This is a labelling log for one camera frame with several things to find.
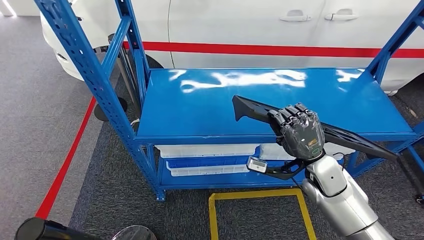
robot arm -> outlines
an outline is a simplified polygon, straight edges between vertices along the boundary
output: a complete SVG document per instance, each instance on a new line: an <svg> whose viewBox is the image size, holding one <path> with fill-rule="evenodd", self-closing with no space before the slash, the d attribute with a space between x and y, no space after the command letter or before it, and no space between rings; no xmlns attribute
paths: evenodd
<svg viewBox="0 0 424 240"><path fill-rule="evenodd" d="M281 167L268 167L266 161L250 157L250 170L287 180L305 169L301 188L318 206L334 230L348 240L394 240L378 222L368 197L339 163L325 154L324 143L331 142L386 159L398 156L359 135L321 123L318 115L301 103L282 109L234 96L235 118L243 116L268 123L276 142L295 160Z"/></svg>

gray carpet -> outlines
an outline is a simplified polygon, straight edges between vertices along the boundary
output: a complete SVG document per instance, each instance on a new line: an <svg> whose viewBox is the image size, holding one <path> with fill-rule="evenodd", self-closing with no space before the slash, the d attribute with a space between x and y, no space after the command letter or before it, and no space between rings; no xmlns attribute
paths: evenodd
<svg viewBox="0 0 424 240"><path fill-rule="evenodd" d="M129 100L122 81L116 91ZM412 124L424 119L423 91L423 82L414 81L391 98ZM424 148L416 149L424 156ZM413 195L417 188L423 190L423 173L417 171L408 154L404 156L402 164L407 174L396 161L385 161L357 181L368 194L381 224L395 237L422 240L423 208L415 203ZM69 225L103 239L110 239L130 225L144 225L160 240L209 239L208 198L211 193L227 191L248 189L173 190L167 191L165 202L156 202L121 141L105 123ZM341 239L307 199L306 204L317 238ZM215 205L221 240L308 239L294 197L219 200Z"/></svg>
<svg viewBox="0 0 424 240"><path fill-rule="evenodd" d="M12 240L34 216L91 97L84 82L62 69L44 40L40 17L0 14L0 239ZM101 127L88 122L51 220L71 219Z"/></svg>

small display screen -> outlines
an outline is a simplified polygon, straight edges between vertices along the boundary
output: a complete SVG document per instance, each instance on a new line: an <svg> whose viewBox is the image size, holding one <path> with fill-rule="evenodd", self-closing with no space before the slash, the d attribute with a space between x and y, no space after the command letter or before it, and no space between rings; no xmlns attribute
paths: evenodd
<svg viewBox="0 0 424 240"><path fill-rule="evenodd" d="M260 161L253 161L253 164L258 165L258 166L263 167L263 168L267 166L265 163L260 162Z"/></svg>

yellow floor tape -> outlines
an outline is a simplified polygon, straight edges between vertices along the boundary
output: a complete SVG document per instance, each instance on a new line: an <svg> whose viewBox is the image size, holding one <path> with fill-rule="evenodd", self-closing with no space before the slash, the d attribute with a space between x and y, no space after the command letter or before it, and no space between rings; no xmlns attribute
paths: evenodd
<svg viewBox="0 0 424 240"><path fill-rule="evenodd" d="M266 198L266 197L280 197L280 196L296 196L300 205L303 221L306 226L307 235L309 240L317 240L315 236L314 227L312 226L311 218L309 217L308 208L306 207L305 199L302 191L299 188L292 189L279 189L279 190L264 190L264 191L239 191L239 192L225 192L225 193L212 193L209 197L209 223L210 223L210 238L211 240L218 240L218 224L217 224L217 210L215 209L215 200L228 200L228 199L252 199L252 198Z"/></svg>

red stripe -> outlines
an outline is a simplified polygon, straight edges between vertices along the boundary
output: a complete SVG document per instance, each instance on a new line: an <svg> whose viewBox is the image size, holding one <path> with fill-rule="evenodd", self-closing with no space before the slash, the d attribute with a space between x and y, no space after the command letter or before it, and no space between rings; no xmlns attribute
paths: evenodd
<svg viewBox="0 0 424 240"><path fill-rule="evenodd" d="M158 41L145 41L143 46L145 50L163 52L344 58L373 58L380 51L380 48L361 47L273 46ZM124 42L124 47L129 47L128 42ZM401 48L393 55L393 58L424 58L424 49Z"/></svg>
<svg viewBox="0 0 424 240"><path fill-rule="evenodd" d="M90 115L93 111L93 108L96 104L96 99L94 97L91 98L90 103L88 104L87 110L85 111L84 118L82 119L81 125L79 126L78 132L76 133L75 139L69 149L69 152L66 155L65 161L60 167L59 172L56 175L53 183L50 186L50 189L45 195L44 200L42 201L37 213L36 217L47 219L49 216L50 210L55 203L56 196L58 195L59 189L61 189L62 183L64 181L65 175L71 165L72 158L75 155L75 151L77 150L78 144L80 143L81 137L83 136L84 130L86 129L87 123L89 122Z"/></svg>

